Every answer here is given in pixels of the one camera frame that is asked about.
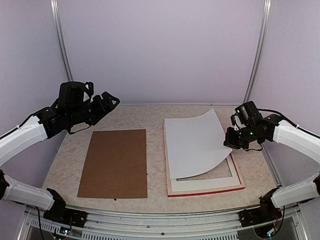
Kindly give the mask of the light wood picture frame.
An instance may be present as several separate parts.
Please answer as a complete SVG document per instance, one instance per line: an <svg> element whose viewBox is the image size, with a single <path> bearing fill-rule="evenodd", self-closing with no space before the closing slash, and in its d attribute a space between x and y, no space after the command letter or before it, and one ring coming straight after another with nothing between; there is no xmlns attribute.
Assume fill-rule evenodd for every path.
<svg viewBox="0 0 320 240"><path fill-rule="evenodd" d="M163 129L168 197L245 188L231 149L223 145L224 130L220 122L166 119Z"/></svg>

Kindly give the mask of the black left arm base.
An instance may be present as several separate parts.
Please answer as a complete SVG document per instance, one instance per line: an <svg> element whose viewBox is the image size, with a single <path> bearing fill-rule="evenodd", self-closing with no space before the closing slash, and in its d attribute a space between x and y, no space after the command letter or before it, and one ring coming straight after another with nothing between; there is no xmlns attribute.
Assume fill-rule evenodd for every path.
<svg viewBox="0 0 320 240"><path fill-rule="evenodd" d="M88 214L85 211L67 208L65 200L58 192L51 188L46 190L52 195L54 202L52 207L43 213L43 218L70 227L84 228Z"/></svg>

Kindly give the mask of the white photo mat board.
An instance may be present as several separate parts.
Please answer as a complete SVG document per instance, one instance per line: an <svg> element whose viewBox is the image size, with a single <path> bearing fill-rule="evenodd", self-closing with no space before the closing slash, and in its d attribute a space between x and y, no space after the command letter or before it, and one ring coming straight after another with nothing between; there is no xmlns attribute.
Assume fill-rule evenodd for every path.
<svg viewBox="0 0 320 240"><path fill-rule="evenodd" d="M171 179L167 160L165 167L167 195L170 198L226 193L245 188L238 163L231 154L212 170L189 178Z"/></svg>

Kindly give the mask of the red forest photo print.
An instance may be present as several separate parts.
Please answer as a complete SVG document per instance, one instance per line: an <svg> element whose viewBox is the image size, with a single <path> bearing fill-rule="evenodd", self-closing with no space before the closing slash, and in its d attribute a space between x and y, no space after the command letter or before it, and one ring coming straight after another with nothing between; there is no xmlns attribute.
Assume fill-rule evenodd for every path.
<svg viewBox="0 0 320 240"><path fill-rule="evenodd" d="M225 132L213 109L196 117L166 118L164 131L171 179L204 174L232 152L223 144Z"/></svg>

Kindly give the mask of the brown cardboard backing board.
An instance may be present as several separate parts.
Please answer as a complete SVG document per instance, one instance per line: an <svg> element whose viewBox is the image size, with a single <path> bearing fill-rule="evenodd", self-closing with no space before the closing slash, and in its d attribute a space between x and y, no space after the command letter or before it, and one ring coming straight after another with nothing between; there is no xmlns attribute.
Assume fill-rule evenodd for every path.
<svg viewBox="0 0 320 240"><path fill-rule="evenodd" d="M94 131L77 196L93 199L146 199L146 130Z"/></svg>

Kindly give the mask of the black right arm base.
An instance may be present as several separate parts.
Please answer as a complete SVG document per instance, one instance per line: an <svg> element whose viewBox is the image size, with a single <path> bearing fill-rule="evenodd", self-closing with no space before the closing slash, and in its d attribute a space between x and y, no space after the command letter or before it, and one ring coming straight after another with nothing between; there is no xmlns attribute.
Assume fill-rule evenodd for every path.
<svg viewBox="0 0 320 240"><path fill-rule="evenodd" d="M276 208L273 205L270 195L261 197L259 199L259 203L259 207L245 209L238 213L240 224L242 227L258 225L283 217L280 208Z"/></svg>

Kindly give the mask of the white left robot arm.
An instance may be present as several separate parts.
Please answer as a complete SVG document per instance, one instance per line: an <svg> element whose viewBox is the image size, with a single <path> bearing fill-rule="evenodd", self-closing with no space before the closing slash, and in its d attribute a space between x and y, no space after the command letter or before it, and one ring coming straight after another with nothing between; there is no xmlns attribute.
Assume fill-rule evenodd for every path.
<svg viewBox="0 0 320 240"><path fill-rule="evenodd" d="M0 164L4 165L29 147L51 139L62 131L73 134L71 129L75 125L96 125L120 102L108 92L87 100L81 96L70 103L57 99L51 107L31 114L21 125L0 137ZM61 223L70 218L65 201L56 191L20 182L4 172L0 173L0 198L49 211Z"/></svg>

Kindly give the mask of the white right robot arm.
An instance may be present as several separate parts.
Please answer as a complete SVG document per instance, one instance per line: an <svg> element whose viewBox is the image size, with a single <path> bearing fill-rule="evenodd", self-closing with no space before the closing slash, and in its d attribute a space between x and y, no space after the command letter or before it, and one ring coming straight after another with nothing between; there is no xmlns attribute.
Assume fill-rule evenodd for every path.
<svg viewBox="0 0 320 240"><path fill-rule="evenodd" d="M290 147L313 161L320 162L320 137L293 126L281 116L271 114L257 121L248 119L241 128L234 120L232 124L225 134L223 145L226 147L248 152L251 142L261 144L268 140ZM317 172L305 180L268 192L261 198L261 201L266 203L257 208L255 216L260 222L266 222L275 214L276 209L319 197L320 173Z"/></svg>

